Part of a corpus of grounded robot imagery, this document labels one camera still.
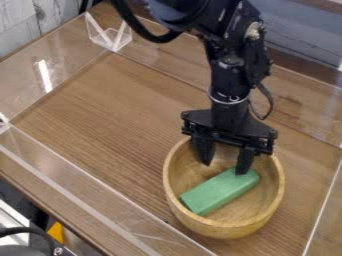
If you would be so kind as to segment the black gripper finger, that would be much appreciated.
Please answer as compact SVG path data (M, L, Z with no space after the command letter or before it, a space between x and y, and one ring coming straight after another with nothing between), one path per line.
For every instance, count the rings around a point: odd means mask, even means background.
M213 138L201 134L196 134L193 136L193 143L198 151L202 163L209 166L216 154L216 144Z
M252 146L244 147L238 155L238 162L237 162L237 168L236 168L237 175L245 175L249 172L250 167L253 165L254 157L256 157L256 148Z

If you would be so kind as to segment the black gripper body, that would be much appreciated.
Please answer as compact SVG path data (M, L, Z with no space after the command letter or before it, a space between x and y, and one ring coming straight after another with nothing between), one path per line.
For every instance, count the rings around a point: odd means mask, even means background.
M216 143L240 148L252 146L258 154L272 154L278 131L258 121L249 110L214 105L212 109L189 110L181 114L182 132L209 136Z

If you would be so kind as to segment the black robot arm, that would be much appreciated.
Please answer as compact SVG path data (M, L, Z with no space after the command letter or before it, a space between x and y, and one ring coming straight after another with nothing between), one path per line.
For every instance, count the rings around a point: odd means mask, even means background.
M193 30L205 45L212 80L212 107L185 111L184 133L192 137L201 161L210 164L216 145L240 148L236 173L244 175L254 158L270 155L278 132L252 104L252 90L270 91L264 80L273 61L265 45L262 15L249 0L149 0L154 18L170 30Z

